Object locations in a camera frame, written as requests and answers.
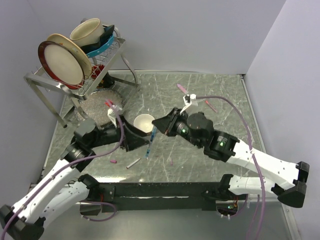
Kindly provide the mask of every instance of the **white bowl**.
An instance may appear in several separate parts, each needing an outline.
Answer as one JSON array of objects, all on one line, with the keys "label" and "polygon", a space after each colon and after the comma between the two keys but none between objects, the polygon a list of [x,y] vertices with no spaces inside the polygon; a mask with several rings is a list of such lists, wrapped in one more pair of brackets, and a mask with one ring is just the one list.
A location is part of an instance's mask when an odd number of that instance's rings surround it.
[{"label": "white bowl", "polygon": [[152,124],[153,120],[155,120],[155,118],[150,114],[141,114],[134,119],[133,126],[148,134],[152,132],[154,127]]},{"label": "white bowl", "polygon": [[91,18],[77,26],[70,34],[70,39],[79,47],[95,44],[105,32],[99,18]]}]

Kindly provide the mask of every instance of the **wire rack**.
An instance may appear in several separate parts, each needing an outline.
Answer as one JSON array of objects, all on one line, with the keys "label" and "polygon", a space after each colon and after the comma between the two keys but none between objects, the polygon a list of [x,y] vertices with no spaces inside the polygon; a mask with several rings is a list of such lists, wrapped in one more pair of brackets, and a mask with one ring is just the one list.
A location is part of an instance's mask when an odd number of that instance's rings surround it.
[{"label": "wire rack", "polygon": [[[102,23],[102,25],[105,27],[108,26],[107,23]],[[110,87],[110,89],[119,92],[123,96],[124,108],[130,98],[140,90],[137,74],[123,53],[126,47],[126,40],[120,36],[119,30],[116,27],[114,28],[114,31],[116,33],[116,37],[114,37],[112,45],[106,51],[101,52],[99,55],[93,58],[90,58],[92,66],[102,67],[92,68],[93,71],[91,72],[90,76],[85,76],[79,85],[74,85],[73,87],[75,89],[70,89],[65,84],[53,80],[46,73],[43,67],[40,67],[39,69],[37,68],[35,73],[27,73],[24,76],[25,81],[28,83],[31,89],[64,128],[66,128],[67,123],[70,122],[70,118],[75,108],[77,108],[79,114],[83,118],[87,119],[89,117],[80,106],[79,100],[84,101],[88,99],[119,56],[121,56],[123,62],[132,72],[134,81],[116,79],[115,84]],[[46,98],[46,96],[40,91],[39,87],[45,88],[47,91],[52,90],[66,95],[73,103],[73,107],[71,107],[64,116],[61,116]]]}]

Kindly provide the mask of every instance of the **blue bowl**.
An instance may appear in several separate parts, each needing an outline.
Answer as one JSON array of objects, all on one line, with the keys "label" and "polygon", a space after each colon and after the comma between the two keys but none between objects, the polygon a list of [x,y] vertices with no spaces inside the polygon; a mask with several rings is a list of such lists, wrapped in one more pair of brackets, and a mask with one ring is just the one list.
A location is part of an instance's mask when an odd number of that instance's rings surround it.
[{"label": "blue bowl", "polygon": [[111,45],[112,43],[114,42],[114,36],[112,35],[109,40],[104,44],[102,45],[100,48],[98,48],[97,50],[94,50],[94,51],[91,51],[89,53],[87,53],[87,57],[88,58],[93,58],[101,53],[103,53],[105,50],[107,50]]}]

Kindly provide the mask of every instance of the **white wall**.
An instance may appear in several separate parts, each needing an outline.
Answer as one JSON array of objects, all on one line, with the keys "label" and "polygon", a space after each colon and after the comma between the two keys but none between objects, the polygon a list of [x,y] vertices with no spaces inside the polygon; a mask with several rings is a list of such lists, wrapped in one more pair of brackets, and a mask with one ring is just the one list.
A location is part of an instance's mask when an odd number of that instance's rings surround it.
[{"label": "white wall", "polygon": [[245,77],[267,151],[310,164],[304,206],[295,217],[304,240],[320,236],[320,2],[287,0]]},{"label": "white wall", "polygon": [[[0,0],[0,206],[40,176],[56,121],[24,81],[48,33],[26,0]],[[56,107],[62,97],[48,94]]]},{"label": "white wall", "polygon": [[115,24],[136,69],[244,74],[285,0],[29,2],[50,33],[68,37],[83,18]]}]

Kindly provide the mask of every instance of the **gray marble tabletop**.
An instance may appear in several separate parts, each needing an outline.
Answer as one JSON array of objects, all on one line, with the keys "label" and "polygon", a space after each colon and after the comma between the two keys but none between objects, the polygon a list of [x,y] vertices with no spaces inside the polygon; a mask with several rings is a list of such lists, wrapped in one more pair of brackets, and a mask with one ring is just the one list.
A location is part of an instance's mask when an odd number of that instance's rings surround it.
[{"label": "gray marble tabletop", "polygon": [[[111,75],[131,81],[131,74]],[[247,101],[239,75],[215,75],[215,74],[176,74],[176,73],[144,73],[139,74],[142,90],[139,91],[131,101],[127,103],[126,119],[133,124],[136,116],[150,114],[160,118],[167,115],[173,107],[183,107],[183,93],[176,84],[183,85],[190,93],[200,96],[218,95],[228,98],[243,114],[252,132],[253,147],[261,150],[257,130],[254,125],[252,113]],[[118,90],[120,94],[126,94],[125,89]],[[209,102],[217,109],[215,113],[204,102],[198,101],[198,110],[204,112],[211,119],[214,128],[227,132],[247,142],[246,130],[239,116],[232,107],[220,99],[210,99]],[[69,101],[65,101],[63,111],[70,107]],[[44,174],[47,174],[60,154],[70,143],[75,126],[69,125],[62,128],[58,125],[50,149]],[[110,150],[114,144],[101,146],[94,149],[97,154]],[[114,153],[95,158],[86,167],[83,173],[88,173],[100,182],[215,182],[220,181],[223,174],[234,174],[238,176],[256,176],[245,168],[213,160],[203,154],[203,149],[197,149],[182,137],[167,137],[157,132],[149,159],[141,159],[136,165],[127,169],[134,160],[146,154],[147,146],[140,147],[131,152],[122,149]]]}]

